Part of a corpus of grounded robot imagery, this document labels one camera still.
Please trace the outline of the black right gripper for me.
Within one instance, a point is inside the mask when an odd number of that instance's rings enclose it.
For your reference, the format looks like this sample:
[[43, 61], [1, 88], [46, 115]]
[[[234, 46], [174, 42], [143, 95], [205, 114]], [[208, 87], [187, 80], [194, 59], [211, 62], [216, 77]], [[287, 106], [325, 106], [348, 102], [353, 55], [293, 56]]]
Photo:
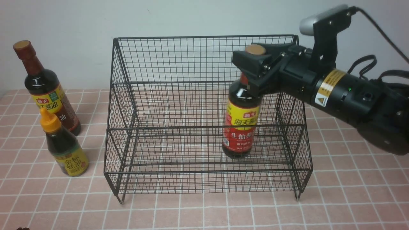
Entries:
[[[252, 43], [263, 47], [262, 55], [247, 51], [234, 51], [234, 64], [247, 78], [247, 92], [253, 97], [267, 94], [286, 93], [304, 103], [313, 104], [313, 91], [318, 74], [309, 69], [311, 48], [297, 43]], [[278, 71], [272, 80], [274, 58], [281, 58]]]

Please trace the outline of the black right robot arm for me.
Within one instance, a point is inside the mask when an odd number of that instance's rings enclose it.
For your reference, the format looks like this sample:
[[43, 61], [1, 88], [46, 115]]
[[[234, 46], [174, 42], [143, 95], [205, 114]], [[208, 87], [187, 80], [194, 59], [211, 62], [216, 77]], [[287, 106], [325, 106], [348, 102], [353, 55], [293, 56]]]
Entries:
[[251, 44], [259, 54], [234, 51], [251, 96], [286, 93], [355, 128], [387, 153], [408, 154], [408, 92], [399, 84], [365, 80], [314, 60], [295, 43]]

